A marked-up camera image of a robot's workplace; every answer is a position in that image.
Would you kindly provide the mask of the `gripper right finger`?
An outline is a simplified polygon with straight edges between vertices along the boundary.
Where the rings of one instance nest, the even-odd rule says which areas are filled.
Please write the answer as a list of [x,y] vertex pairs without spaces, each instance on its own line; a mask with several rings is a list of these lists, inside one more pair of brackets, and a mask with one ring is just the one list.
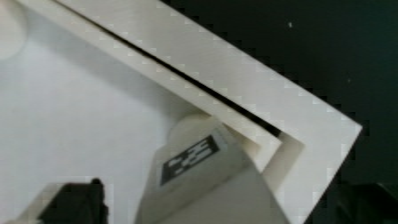
[[398,224],[398,184],[340,186],[336,224]]

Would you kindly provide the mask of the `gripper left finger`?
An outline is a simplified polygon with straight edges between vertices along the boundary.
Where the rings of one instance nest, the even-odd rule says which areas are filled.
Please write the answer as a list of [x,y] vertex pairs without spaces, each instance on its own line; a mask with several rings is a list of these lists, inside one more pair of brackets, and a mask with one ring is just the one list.
[[109,224],[102,180],[50,184],[24,211],[24,221],[29,224]]

